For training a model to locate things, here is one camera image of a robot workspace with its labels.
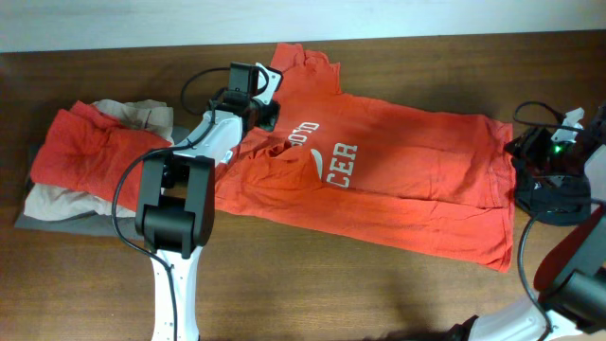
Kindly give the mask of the red soccer t-shirt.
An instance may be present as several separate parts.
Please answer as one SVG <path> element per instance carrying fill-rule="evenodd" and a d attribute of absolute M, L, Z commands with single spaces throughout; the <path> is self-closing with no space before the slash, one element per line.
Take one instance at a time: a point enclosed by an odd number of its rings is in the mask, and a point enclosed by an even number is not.
<path fill-rule="evenodd" d="M 345 93 L 339 64 L 302 45 L 278 45 L 271 66 L 277 125 L 218 169 L 219 210 L 509 269 L 510 124 Z"/>

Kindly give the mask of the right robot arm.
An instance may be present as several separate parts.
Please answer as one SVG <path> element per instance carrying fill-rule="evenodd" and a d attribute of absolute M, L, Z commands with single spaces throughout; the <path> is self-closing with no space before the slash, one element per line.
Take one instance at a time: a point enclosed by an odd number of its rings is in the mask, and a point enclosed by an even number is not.
<path fill-rule="evenodd" d="M 514 202 L 530 216 L 516 256 L 526 294 L 452 326 L 445 340 L 556 340 L 605 328 L 605 108 L 587 126 L 582 109 L 553 116 L 553 124 L 529 121 L 505 147 L 516 170 Z M 529 280 L 524 254 L 537 222 L 572 230 Z"/>

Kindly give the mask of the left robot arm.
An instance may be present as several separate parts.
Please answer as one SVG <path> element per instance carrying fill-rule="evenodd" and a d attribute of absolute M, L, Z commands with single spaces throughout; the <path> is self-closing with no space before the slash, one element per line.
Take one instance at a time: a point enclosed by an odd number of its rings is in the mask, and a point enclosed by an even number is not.
<path fill-rule="evenodd" d="M 154 271 L 153 341 L 197 340 L 199 259 L 215 216 L 215 169 L 254 128 L 273 131 L 283 76 L 260 63 L 231 63 L 229 80 L 181 142 L 142 163 L 135 230 Z"/>

